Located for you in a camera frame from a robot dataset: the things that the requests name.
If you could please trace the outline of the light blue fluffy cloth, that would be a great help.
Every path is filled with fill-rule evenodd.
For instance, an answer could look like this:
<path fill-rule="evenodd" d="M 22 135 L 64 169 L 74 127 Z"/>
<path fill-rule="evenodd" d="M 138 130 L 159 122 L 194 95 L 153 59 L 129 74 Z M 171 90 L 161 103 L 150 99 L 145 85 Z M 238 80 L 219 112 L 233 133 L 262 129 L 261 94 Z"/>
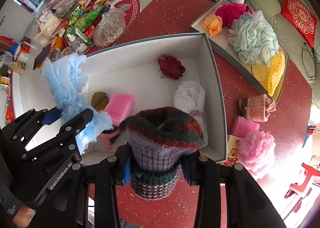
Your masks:
<path fill-rule="evenodd" d="M 88 77 L 82 73 L 82 66 L 86 62 L 85 55 L 73 53 L 55 62 L 46 59 L 42 68 L 52 100 L 62 111 L 61 123 L 67 123 L 87 108 L 93 111 L 92 120 L 76 135 L 81 154 L 87 150 L 90 143 L 97 141 L 99 134 L 112 129 L 110 115 L 104 111 L 96 111 L 87 102 L 87 95 L 82 93 L 88 82 Z"/>

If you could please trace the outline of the multicolour striped knitted hat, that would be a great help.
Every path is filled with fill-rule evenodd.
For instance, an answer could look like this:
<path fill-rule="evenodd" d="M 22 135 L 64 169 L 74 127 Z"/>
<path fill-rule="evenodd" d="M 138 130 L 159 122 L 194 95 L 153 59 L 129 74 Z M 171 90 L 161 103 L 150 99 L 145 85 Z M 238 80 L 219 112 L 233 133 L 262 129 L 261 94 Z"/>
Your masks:
<path fill-rule="evenodd" d="M 146 200 L 170 195 L 179 178 L 180 157 L 207 145 L 200 123 L 175 107 L 140 111 L 122 121 L 119 131 L 133 153 L 130 185 Z"/>

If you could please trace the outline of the pink foam sponge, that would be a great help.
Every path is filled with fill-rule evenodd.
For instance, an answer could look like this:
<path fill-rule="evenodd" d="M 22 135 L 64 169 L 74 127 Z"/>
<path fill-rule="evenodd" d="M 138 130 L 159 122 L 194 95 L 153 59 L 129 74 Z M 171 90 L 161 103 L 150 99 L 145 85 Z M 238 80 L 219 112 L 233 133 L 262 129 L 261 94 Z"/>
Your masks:
<path fill-rule="evenodd" d="M 132 94 L 115 93 L 104 108 L 104 111 L 110 115 L 112 125 L 118 126 L 130 115 L 134 104 L 135 99 Z"/>
<path fill-rule="evenodd" d="M 253 131 L 258 131 L 260 124 L 241 116 L 235 117 L 230 131 L 230 135 L 245 138 L 246 134 Z"/>

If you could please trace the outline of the dark red fabric flower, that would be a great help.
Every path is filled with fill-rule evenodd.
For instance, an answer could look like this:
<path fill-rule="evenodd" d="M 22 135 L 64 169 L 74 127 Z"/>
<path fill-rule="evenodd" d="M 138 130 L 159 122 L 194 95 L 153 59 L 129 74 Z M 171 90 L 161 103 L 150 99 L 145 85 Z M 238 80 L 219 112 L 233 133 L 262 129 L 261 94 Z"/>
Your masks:
<path fill-rule="evenodd" d="M 159 58 L 158 65 L 163 76 L 167 78 L 178 80 L 185 73 L 185 67 L 173 56 L 165 55 L 164 58 Z"/>

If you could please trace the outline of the pink navy knitted hat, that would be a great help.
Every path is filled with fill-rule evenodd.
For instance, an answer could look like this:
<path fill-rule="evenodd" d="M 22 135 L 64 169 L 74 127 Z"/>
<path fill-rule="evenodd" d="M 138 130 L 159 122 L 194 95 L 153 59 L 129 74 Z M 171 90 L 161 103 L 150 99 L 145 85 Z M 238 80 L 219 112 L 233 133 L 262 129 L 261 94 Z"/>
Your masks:
<path fill-rule="evenodd" d="M 105 149 L 111 150 L 119 136 L 120 132 L 116 126 L 113 129 L 104 130 L 101 134 L 99 134 L 98 138 Z"/>

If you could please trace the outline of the pink fluffy duster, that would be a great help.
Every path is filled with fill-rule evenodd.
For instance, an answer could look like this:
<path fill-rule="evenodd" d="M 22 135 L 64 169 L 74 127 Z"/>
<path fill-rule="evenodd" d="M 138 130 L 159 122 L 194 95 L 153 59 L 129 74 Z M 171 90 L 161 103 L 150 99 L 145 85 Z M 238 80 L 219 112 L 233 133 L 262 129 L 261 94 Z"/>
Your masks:
<path fill-rule="evenodd" d="M 276 143 L 269 132 L 252 131 L 240 140 L 238 161 L 255 175 L 262 174 L 274 162 Z"/>

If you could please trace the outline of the pink ribbed knitted hat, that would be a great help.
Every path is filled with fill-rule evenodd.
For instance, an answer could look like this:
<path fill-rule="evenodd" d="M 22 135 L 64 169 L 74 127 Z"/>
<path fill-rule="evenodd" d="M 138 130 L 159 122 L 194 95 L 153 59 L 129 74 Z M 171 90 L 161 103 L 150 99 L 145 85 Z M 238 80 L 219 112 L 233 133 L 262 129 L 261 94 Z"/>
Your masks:
<path fill-rule="evenodd" d="M 240 99 L 239 108 L 244 118 L 256 122 L 267 122 L 271 112 L 276 111 L 276 103 L 266 94 L 261 94 Z"/>

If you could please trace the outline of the white cloth bundle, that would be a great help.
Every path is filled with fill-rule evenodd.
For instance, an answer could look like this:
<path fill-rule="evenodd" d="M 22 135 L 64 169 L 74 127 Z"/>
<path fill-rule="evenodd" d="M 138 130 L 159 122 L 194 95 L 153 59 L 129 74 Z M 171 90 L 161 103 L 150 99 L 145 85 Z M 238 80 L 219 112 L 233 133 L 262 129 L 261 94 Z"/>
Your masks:
<path fill-rule="evenodd" d="M 207 128 L 203 119 L 206 92 L 196 81 L 183 81 L 174 93 L 174 107 L 193 116 L 199 123 L 205 144 L 208 144 Z"/>

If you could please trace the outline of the bag of peanuts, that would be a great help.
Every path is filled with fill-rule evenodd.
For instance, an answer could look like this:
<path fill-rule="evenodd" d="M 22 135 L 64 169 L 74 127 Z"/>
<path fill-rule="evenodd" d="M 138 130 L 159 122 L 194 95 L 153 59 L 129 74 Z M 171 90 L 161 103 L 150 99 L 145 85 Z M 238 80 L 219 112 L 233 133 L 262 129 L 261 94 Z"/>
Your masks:
<path fill-rule="evenodd" d="M 94 45 L 101 49 L 112 45 L 126 29 L 125 17 L 126 13 L 114 6 L 104 12 L 93 34 Z"/>

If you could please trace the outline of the large white storage box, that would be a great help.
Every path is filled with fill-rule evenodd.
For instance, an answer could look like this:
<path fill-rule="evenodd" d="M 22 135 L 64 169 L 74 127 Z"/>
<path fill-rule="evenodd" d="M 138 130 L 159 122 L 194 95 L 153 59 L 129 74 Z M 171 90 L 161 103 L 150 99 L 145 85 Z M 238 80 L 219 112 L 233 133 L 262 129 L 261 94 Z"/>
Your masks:
<path fill-rule="evenodd" d="M 185 67 L 179 80 L 162 78 L 158 59 L 177 58 Z M 208 144 L 200 152 L 219 163 L 227 158 L 227 126 L 219 74 L 209 40 L 203 33 L 172 34 L 137 40 L 95 52 L 81 65 L 88 77 L 82 89 L 90 98 L 96 91 L 134 96 L 132 114 L 173 106 L 182 81 L 196 81 L 206 92 L 203 120 Z"/>

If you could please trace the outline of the yellow round sponge pad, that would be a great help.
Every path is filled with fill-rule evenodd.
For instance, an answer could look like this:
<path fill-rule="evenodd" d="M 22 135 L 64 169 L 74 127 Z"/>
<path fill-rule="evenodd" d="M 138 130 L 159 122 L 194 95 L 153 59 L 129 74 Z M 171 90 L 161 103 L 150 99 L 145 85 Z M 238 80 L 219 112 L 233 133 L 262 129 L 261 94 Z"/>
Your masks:
<path fill-rule="evenodd" d="M 265 65 L 252 66 L 251 73 L 257 81 L 263 82 L 267 78 L 269 70 Z"/>

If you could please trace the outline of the light green bath pouf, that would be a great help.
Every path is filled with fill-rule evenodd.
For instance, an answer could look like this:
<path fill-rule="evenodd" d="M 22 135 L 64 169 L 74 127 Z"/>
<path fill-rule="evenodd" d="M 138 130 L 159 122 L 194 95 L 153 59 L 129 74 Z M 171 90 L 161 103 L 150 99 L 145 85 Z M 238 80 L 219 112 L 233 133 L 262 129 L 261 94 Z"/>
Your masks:
<path fill-rule="evenodd" d="M 262 11 L 245 12 L 234 20 L 229 29 L 228 42 L 238 54 L 240 62 L 249 66 L 265 65 L 278 55 L 279 44 L 272 26 Z"/>

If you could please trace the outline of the orange fabric flower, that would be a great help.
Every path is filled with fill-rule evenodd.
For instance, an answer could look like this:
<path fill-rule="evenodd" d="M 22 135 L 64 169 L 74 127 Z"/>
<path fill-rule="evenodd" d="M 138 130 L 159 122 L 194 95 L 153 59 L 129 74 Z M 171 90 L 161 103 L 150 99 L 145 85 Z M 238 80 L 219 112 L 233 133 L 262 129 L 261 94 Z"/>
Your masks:
<path fill-rule="evenodd" d="M 210 36 L 215 37 L 222 32 L 222 24 L 222 18 L 212 14 L 204 20 L 203 28 Z"/>

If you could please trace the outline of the red embroidered cushion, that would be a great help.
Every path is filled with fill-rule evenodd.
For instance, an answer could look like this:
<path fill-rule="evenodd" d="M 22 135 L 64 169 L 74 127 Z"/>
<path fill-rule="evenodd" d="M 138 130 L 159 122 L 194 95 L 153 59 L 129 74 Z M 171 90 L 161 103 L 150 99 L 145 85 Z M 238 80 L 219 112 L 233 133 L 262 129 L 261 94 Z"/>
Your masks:
<path fill-rule="evenodd" d="M 318 20 L 300 0 L 283 0 L 281 15 L 284 16 L 314 48 Z"/>

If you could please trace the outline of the grey green sofa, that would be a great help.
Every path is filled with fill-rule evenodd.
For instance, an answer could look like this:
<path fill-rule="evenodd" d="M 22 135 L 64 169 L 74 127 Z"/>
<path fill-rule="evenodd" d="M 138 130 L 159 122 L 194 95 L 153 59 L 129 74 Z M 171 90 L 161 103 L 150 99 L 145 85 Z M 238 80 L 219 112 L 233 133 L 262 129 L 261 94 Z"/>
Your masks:
<path fill-rule="evenodd" d="M 300 0 L 319 20 L 308 0 Z M 262 11 L 277 34 L 281 48 L 300 70 L 312 88 L 312 102 L 319 107 L 319 21 L 316 27 L 314 48 L 311 48 L 300 32 L 281 15 L 283 0 L 246 0 L 255 11 Z"/>

